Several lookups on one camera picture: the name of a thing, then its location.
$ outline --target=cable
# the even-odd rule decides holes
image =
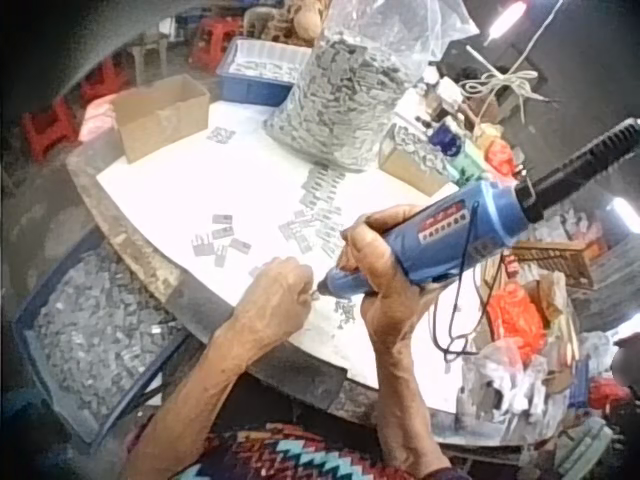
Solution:
[[[539,95],[531,90],[529,80],[538,78],[538,72],[534,70],[523,70],[513,74],[503,75],[500,72],[487,72],[477,80],[463,80],[458,84],[466,97],[484,97],[490,95],[494,90],[501,88],[511,88],[518,96],[520,102],[520,118],[525,123],[524,99],[539,100],[541,102],[552,102],[547,97]]]
[[[558,10],[560,10],[560,7],[564,4],[564,2],[565,2],[565,0],[558,0],[558,3],[556,3],[556,6],[553,7],[553,10],[551,11],[551,13],[547,17],[547,19],[544,21],[544,23],[538,29],[538,31],[535,33],[535,35],[531,38],[531,40],[529,41],[529,44],[527,45],[527,48],[525,48],[525,50],[522,53],[522,55],[520,56],[520,58],[516,61],[516,63],[513,64],[511,69],[509,69],[509,71],[505,74],[505,77],[513,75],[515,70],[522,64],[522,62],[524,62],[524,59],[527,57],[527,55],[529,55],[529,52],[531,52],[531,49],[533,48],[533,46],[538,41],[538,38],[540,38],[540,35],[542,35],[542,32],[544,32],[546,30],[546,28],[549,26],[551,21],[555,18],[556,14],[558,13]],[[491,91],[491,94],[487,97],[487,100],[484,102],[484,105],[482,106],[482,109],[480,110],[480,113],[478,113],[478,116],[476,118],[476,122],[475,122],[475,127],[476,128],[478,127],[478,125],[480,125],[480,121],[482,120],[482,116],[486,112],[487,107],[489,106],[489,103],[491,102],[491,100],[493,100],[493,98],[496,96],[497,91],[502,86],[503,85],[498,85],[497,87],[494,87],[493,90]],[[521,109],[522,109],[522,106],[523,106],[523,101],[522,101],[522,98],[521,98],[521,102],[520,102],[520,108]]]
[[[478,214],[478,208],[479,208],[479,202],[474,202],[472,207],[471,207],[471,213],[469,215],[469,227],[467,229],[467,234],[465,237],[465,242],[462,248],[462,257],[461,257],[461,261],[460,261],[460,269],[458,271],[458,286],[456,288],[456,295],[455,295],[455,299],[454,299],[454,303],[453,303],[453,308],[451,310],[451,317],[449,319],[449,327],[448,327],[448,334],[449,334],[449,343],[447,344],[446,347],[443,347],[439,340],[438,340],[438,335],[437,335],[437,331],[436,331],[436,318],[438,315],[438,300],[436,299],[434,306],[433,306],[433,316],[430,319],[431,322],[429,323],[429,331],[431,334],[431,341],[433,342],[433,344],[435,345],[435,347],[442,352],[442,354],[444,355],[444,360],[446,363],[451,363],[454,362],[455,360],[457,360],[458,358],[460,358],[460,356],[462,355],[477,355],[478,352],[473,352],[473,351],[469,351],[467,350],[467,347],[469,345],[469,337],[471,335],[473,335],[476,330],[478,329],[478,327],[480,326],[480,324],[482,323],[482,319],[484,318],[486,312],[487,312],[487,307],[489,305],[489,300],[491,298],[491,295],[493,294],[493,289],[496,285],[496,282],[498,280],[498,276],[500,274],[501,271],[501,265],[502,265],[502,258],[503,255],[500,254],[500,260],[498,262],[498,268],[496,269],[496,273],[493,277],[493,280],[491,282],[491,286],[489,289],[489,294],[487,296],[487,300],[484,302],[484,304],[482,305],[482,309],[480,312],[480,318],[478,318],[478,321],[476,322],[476,325],[473,327],[473,329],[465,334],[461,334],[461,335],[453,335],[453,321],[455,320],[455,315],[456,315],[456,309],[458,307],[458,300],[460,299],[460,290],[462,287],[462,275],[464,274],[465,271],[465,263],[466,263],[466,258],[467,258],[467,251],[469,249],[469,244],[471,242],[471,235],[473,233],[473,229],[475,227],[475,222],[477,220],[477,214]],[[462,347],[461,350],[451,350],[451,347],[453,346],[453,344],[458,341],[458,340],[464,340],[464,346]]]

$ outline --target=blue plastic crate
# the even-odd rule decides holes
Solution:
[[[124,392],[101,425],[92,424],[83,412],[75,407],[74,402],[70,400],[72,395],[62,391],[50,373],[45,353],[33,331],[33,325],[40,310],[47,304],[49,297],[67,271],[80,262],[84,253],[97,249],[104,241],[104,235],[97,227],[90,230],[33,290],[13,321],[16,342],[29,365],[36,385],[71,432],[76,448],[85,452],[95,451],[115,422],[127,413],[129,406],[149,387],[165,363],[189,337],[186,331],[177,333],[136,379],[131,388]]]
[[[289,65],[302,70],[310,53],[310,48],[235,37],[216,71],[220,76],[221,99],[270,107],[281,105],[287,99],[294,81],[232,72],[234,63],[254,60]]]

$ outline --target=plastic stool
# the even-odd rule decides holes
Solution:
[[[116,68],[111,57],[107,57],[81,82],[80,91],[84,101],[90,103],[96,98],[119,92],[126,84],[127,74]]]
[[[60,142],[75,143],[78,138],[73,114],[59,98],[53,102],[51,110],[43,113],[25,113],[22,116],[31,153],[38,163],[44,162],[46,152]]]
[[[136,65],[136,85],[140,86],[144,83],[144,54],[147,50],[158,50],[160,56],[160,71],[162,78],[167,77],[167,45],[169,37],[164,33],[160,33],[160,29],[156,25],[155,28],[147,30],[127,46],[127,50]]]
[[[200,22],[189,62],[215,72],[229,43],[242,33],[242,17],[205,18]]]

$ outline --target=electric screwdriver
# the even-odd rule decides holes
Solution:
[[[445,282],[512,246],[544,211],[640,146],[640,119],[628,119],[533,184],[521,171],[514,185],[481,180],[425,207],[383,235],[415,285]],[[329,270],[318,293],[349,298],[372,291],[360,272]]]

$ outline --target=clear plastic bag of metal parts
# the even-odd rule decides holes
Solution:
[[[315,159],[365,170],[404,92],[449,42],[475,33],[461,0],[333,0],[298,82],[265,129]]]

